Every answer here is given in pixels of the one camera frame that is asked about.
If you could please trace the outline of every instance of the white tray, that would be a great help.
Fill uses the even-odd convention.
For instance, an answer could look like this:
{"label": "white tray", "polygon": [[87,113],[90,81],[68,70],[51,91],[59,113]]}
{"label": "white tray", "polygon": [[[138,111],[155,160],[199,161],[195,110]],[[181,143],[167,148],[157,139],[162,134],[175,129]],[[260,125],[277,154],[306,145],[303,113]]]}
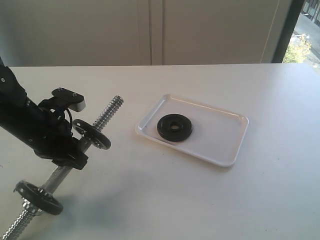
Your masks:
{"label": "white tray", "polygon": [[[157,123],[168,114],[190,119],[193,130],[188,139],[170,142],[158,134]],[[136,132],[209,163],[229,167],[237,159],[248,124],[243,115],[168,94],[138,123]]]}

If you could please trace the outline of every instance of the white table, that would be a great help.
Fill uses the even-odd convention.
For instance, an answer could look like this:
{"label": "white table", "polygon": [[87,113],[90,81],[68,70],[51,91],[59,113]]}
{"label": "white table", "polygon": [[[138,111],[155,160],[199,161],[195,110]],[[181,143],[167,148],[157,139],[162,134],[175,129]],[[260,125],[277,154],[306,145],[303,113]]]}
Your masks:
{"label": "white table", "polygon": [[[65,87],[92,123],[116,94],[123,107],[55,193],[59,216],[33,220],[24,240],[315,240],[320,223],[320,79],[303,64],[13,67],[36,103]],[[243,114],[237,161],[222,168],[135,133],[148,108],[173,93]],[[41,185],[55,166],[0,130],[0,232],[22,210],[21,179]]]}

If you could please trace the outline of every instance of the black weight plate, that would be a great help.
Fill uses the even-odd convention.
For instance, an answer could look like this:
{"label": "black weight plate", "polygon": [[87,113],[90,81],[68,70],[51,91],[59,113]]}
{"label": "black weight plate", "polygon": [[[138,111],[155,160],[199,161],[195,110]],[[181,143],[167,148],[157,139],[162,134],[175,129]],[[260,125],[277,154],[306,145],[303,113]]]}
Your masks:
{"label": "black weight plate", "polygon": [[110,140],[103,135],[101,132],[97,131],[92,125],[82,121],[80,119],[75,119],[72,122],[72,127],[85,138],[89,139],[92,144],[99,148],[108,150],[111,147]]}
{"label": "black weight plate", "polygon": [[37,186],[30,182],[21,180],[15,186],[14,191],[48,214],[59,215],[64,209],[64,206],[53,196],[44,195]]}
{"label": "black weight plate", "polygon": [[170,142],[186,140],[192,133],[191,121],[180,114],[163,116],[156,128],[160,136]]}

